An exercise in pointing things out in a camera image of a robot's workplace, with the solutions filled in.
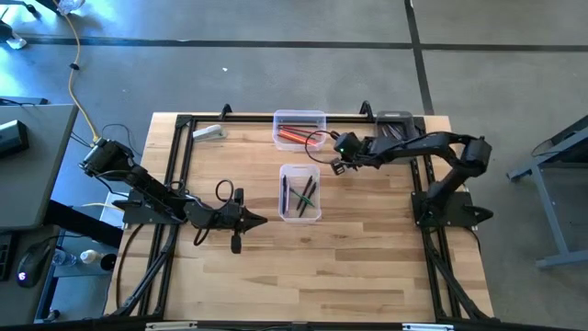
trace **wooden tabletop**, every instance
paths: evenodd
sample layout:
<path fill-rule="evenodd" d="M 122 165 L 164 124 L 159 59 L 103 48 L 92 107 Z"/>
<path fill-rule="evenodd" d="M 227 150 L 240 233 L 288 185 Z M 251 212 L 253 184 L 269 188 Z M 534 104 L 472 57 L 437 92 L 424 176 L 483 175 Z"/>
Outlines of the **wooden tabletop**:
<path fill-rule="evenodd" d="M 176 115 L 154 113 L 147 136 L 142 165 L 159 180 L 164 179 Z M 425 117 L 425 123 L 428 131 L 451 130 L 447 117 Z M 278 151 L 271 123 L 230 122 L 222 126 L 229 133 L 226 140 L 195 144 L 187 187 L 216 206 L 215 186 L 229 178 L 236 188 L 244 188 L 247 208 L 269 222 L 243 236 L 240 255 L 231 253 L 231 233 L 210 232 L 203 245 L 194 247 L 196 230 L 183 225 L 165 319 L 434 320 L 423 240 L 413 225 L 413 181 L 408 165 L 385 165 L 380 170 L 364 167 L 335 176 L 328 165 L 317 164 L 321 169 L 322 218 L 310 225 L 285 223 L 277 214 L 279 168 L 312 164 L 312 160 L 305 153 Z M 373 134 L 373 124 L 330 124 L 328 129 L 354 131 L 360 137 Z M 332 159 L 330 147 L 327 143 L 316 157 Z M 181 148 L 178 155 L 174 179 L 182 161 Z M 433 163 L 437 178 L 449 170 L 441 159 L 434 157 Z M 122 300 L 145 271 L 153 228 L 145 225 L 130 244 L 122 270 Z M 121 247 L 129 234 L 130 230 L 125 232 Z M 476 240 L 463 229 L 447 228 L 447 241 L 457 279 L 481 310 L 492 315 Z M 105 313 L 115 309 L 115 280 L 116 272 Z M 156 299 L 159 278 L 155 283 L 152 298 Z M 441 282 L 440 288 L 449 312 L 445 283 Z"/>

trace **clear plastic container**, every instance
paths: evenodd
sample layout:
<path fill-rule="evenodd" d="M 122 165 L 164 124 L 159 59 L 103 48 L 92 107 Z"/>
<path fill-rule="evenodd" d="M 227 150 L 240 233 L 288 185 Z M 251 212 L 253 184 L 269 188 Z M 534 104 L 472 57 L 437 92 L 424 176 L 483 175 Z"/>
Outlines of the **clear plastic container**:
<path fill-rule="evenodd" d="M 312 177 L 312 184 L 304 194 L 304 189 L 310 177 Z M 277 212 L 284 221 L 288 223 L 314 223 L 321 218 L 320 178 L 321 170 L 316 165 L 283 165 L 279 168 L 279 203 L 277 204 Z M 312 187 L 315 187 L 315 189 L 309 197 Z M 299 207 L 300 198 L 290 190 L 291 188 L 298 194 L 309 197 L 314 207 L 307 205 L 304 208 L 304 201 Z"/>
<path fill-rule="evenodd" d="M 289 126 L 287 130 L 293 130 L 306 139 L 313 131 L 327 130 L 327 119 L 324 113 L 319 110 L 276 110 L 272 136 L 277 149 L 280 151 L 304 152 L 304 142 L 294 142 L 280 136 L 281 125 Z M 309 151 L 320 151 L 327 140 L 327 134 L 314 134 L 311 138 L 313 142 L 309 143 Z"/>

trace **desk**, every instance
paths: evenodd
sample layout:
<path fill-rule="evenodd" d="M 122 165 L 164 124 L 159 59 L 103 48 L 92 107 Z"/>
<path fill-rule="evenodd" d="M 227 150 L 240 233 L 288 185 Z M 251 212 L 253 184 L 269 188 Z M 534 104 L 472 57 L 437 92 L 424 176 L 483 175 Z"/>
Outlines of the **desk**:
<path fill-rule="evenodd" d="M 176 115 L 153 114 L 142 158 L 142 165 L 162 181 Z M 429 131 L 450 131 L 447 117 L 425 117 L 425 122 Z M 212 124 L 199 124 L 198 128 Z M 321 169 L 322 219 L 312 225 L 288 224 L 277 215 L 279 168 L 312 161 L 305 153 L 278 151 L 271 123 L 222 125 L 229 133 L 226 140 L 195 144 L 187 187 L 215 205 L 215 185 L 230 178 L 236 188 L 244 188 L 247 208 L 269 222 L 243 236 L 239 256 L 231 253 L 230 233 L 210 232 L 203 245 L 194 247 L 196 230 L 183 225 L 175 250 L 166 320 L 434 320 L 423 239 L 413 225 L 410 167 L 361 168 L 336 177 L 328 165 L 317 165 Z M 372 135 L 373 124 L 329 124 L 328 129 Z M 318 158 L 333 158 L 328 144 L 323 150 L 317 153 Z M 440 178 L 449 167 L 443 160 L 433 159 Z M 174 180 L 181 160 L 177 162 Z M 153 228 L 145 225 L 130 244 L 121 277 L 123 300 L 145 271 Z M 129 235 L 126 231 L 121 246 Z M 492 315 L 475 239 L 457 228 L 447 228 L 447 239 L 457 279 L 482 311 Z M 115 281 L 113 278 L 105 313 L 115 310 Z M 158 285 L 156 279 L 153 293 Z M 444 284 L 441 289 L 447 294 Z M 152 309 L 156 296 L 152 295 Z"/>
<path fill-rule="evenodd" d="M 17 247 L 9 279 L 0 282 L 0 325 L 28 324 L 35 316 L 47 317 L 56 283 L 44 287 L 44 280 L 53 278 L 50 265 L 54 246 L 33 288 L 19 287 L 15 275 L 27 248 L 58 234 L 59 229 L 53 225 L 119 246 L 120 229 L 51 200 L 76 115 L 74 105 L 0 107 L 0 123 L 22 121 L 27 126 L 29 144 L 27 150 L 0 159 L 0 232 L 17 232 L 12 234 Z"/>

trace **concrete floor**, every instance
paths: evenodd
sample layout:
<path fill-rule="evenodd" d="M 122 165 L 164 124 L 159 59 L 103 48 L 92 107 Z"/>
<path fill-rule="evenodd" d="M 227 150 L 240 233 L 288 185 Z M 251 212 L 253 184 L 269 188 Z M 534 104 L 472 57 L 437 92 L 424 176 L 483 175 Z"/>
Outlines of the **concrete floor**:
<path fill-rule="evenodd" d="M 284 40 L 411 42 L 402 0 L 87 0 L 74 24 L 84 37 L 141 40 Z M 413 0 L 421 42 L 583 45 L 588 4 L 576 0 Z M 39 8 L 21 7 L 4 21 L 30 37 L 71 31 Z M 74 46 L 0 47 L 0 95 L 70 103 L 67 65 Z M 377 110 L 424 114 L 412 50 L 84 46 L 77 96 L 97 127 L 124 123 L 142 149 L 154 111 L 279 108 L 355 113 L 364 99 Z M 504 173 L 531 149 L 586 114 L 588 53 L 425 51 L 435 114 L 453 129 L 485 135 L 493 146 L 486 175 L 472 179 L 476 204 L 495 212 L 480 228 L 482 256 L 497 317 L 509 322 L 585 329 L 588 263 L 538 270 L 535 259 L 556 252 L 534 185 L 510 184 Z M 88 139 L 80 118 L 75 131 Z M 120 129 L 109 136 L 123 142 Z M 104 200 L 106 190 L 77 168 L 86 149 L 70 143 L 54 191 L 65 204 Z M 65 189 L 75 183 L 74 190 Z M 95 304 L 74 313 L 64 282 L 54 305 L 70 316 L 101 314 Z M 97 280 L 96 284 L 106 286 Z"/>

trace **computer mouse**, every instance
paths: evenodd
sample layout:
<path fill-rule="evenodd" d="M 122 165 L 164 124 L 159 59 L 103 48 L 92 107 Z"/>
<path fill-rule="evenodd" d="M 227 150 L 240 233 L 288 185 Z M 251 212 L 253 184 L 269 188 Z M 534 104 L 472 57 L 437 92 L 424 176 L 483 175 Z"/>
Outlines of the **computer mouse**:
<path fill-rule="evenodd" d="M 51 246 L 48 241 L 31 245 L 20 259 L 17 270 L 17 283 L 21 287 L 31 288 L 37 284 L 43 273 Z"/>

